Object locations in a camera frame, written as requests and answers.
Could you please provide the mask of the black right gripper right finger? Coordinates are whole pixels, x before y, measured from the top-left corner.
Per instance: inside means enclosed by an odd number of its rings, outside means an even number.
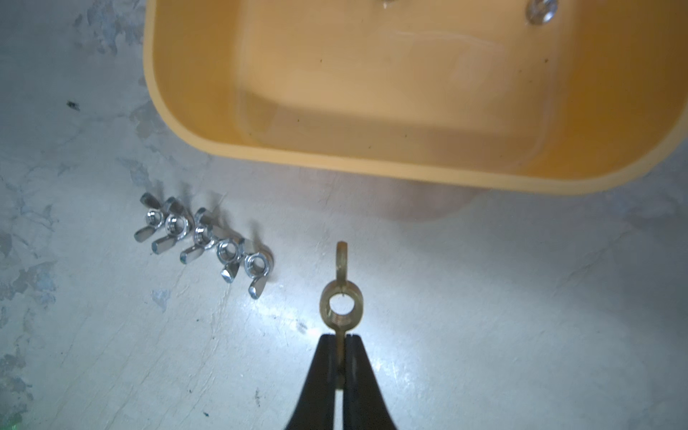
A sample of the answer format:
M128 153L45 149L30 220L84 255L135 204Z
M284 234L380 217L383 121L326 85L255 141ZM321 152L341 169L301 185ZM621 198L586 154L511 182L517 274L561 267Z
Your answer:
M343 428L396 429L365 350L360 336L346 337Z

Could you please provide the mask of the yellow plastic storage box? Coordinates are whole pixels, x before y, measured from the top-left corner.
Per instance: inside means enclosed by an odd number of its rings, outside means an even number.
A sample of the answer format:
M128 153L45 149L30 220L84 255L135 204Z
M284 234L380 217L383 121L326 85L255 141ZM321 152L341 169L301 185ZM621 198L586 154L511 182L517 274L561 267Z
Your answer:
M684 1L150 1L143 65L213 155L582 195L687 136Z

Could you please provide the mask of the silver wing nut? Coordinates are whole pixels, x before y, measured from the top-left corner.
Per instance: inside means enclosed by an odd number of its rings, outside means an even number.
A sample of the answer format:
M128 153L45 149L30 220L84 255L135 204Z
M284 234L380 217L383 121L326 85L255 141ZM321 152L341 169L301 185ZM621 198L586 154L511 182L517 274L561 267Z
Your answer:
M244 269L251 279L248 293L252 299L257 300L263 295L268 277L274 267L271 252L262 245L249 239L241 242Z
M244 257L243 241L243 238L225 238L217 245L216 256L223 265L220 276L227 284L233 283L238 275Z
M531 25L544 25L555 17L557 9L557 0L529 0L525 8L525 16Z
M193 230L193 245L182 251L179 260L188 264L197 260L206 251L213 249L220 240L227 236L218 220L206 208L200 208L195 215L195 229Z
M163 227L166 236L152 243L152 252L160 255L172 249L175 244L184 239L194 228L195 222L191 212L176 197L170 197L164 203L168 216Z
M144 193L140 202L147 209L145 226L134 233L134 240L143 243L164 224L167 215L162 210L162 204L151 193Z

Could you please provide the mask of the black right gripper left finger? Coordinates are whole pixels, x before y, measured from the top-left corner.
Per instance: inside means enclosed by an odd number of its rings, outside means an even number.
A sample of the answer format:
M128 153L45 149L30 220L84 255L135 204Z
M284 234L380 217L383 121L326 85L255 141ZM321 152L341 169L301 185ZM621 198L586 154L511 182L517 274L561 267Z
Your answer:
M306 381L286 429L333 430L337 384L336 338L323 335L317 343Z

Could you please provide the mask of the brass coloured wing nut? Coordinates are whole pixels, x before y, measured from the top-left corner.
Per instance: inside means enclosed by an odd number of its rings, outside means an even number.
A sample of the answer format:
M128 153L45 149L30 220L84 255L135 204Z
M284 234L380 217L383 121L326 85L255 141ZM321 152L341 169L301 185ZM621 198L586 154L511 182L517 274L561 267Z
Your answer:
M348 244L344 241L337 243L335 279L324 288L319 310L324 323L334 331L337 385L342 389L345 384L346 335L359 325L364 312L363 294L360 288L348 279Z

